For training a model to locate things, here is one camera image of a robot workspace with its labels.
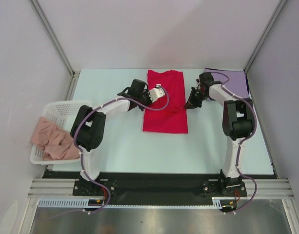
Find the laundry basket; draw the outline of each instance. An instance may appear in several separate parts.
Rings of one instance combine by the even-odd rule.
[[[59,127],[70,132],[77,113],[80,107],[83,105],[92,106],[92,103],[89,101],[52,102],[44,108],[42,116],[50,121],[55,122]],[[70,160],[43,160],[43,155],[44,151],[36,147],[36,145],[33,145],[30,153],[30,161],[33,164],[42,165],[65,164],[80,161],[80,158]]]

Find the white wall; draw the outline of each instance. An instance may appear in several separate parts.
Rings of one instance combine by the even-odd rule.
[[[0,1],[0,215],[17,199],[20,217],[43,171],[29,162],[32,132],[43,107],[64,98],[69,79],[28,0]]]
[[[275,167],[299,204],[299,0],[288,1],[248,77]]]
[[[40,0],[71,65],[243,69],[279,0]]]

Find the purple cloth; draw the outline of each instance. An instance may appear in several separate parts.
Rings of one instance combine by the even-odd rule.
[[[246,82],[246,74],[244,71],[224,71],[224,70],[216,70],[216,69],[204,69],[205,72],[221,72],[226,74],[230,80],[225,84],[226,88],[228,88],[231,92],[240,96],[241,98],[248,98],[248,90],[247,90],[247,82]],[[220,74],[212,74],[214,80],[226,81],[226,77]]]

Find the red cloth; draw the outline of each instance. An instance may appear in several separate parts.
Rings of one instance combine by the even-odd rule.
[[[148,70],[148,87],[152,89],[161,84],[169,94],[169,105],[162,111],[145,110],[143,131],[157,133],[188,133],[187,114],[184,109],[185,87],[183,72],[167,71],[158,73]],[[161,97],[151,108],[161,108],[167,97]]]

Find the pink cloth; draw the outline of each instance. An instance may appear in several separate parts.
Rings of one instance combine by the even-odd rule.
[[[74,146],[70,133],[44,117],[39,119],[31,142],[39,149],[44,150],[43,160],[77,159],[80,157],[79,150]]]
[[[148,88],[161,84],[169,94],[169,105],[162,111],[145,110],[143,131],[156,133],[188,133],[187,113],[184,109],[185,87],[183,72],[167,71],[163,73],[148,70]],[[150,107],[161,108],[167,97],[159,98]]]

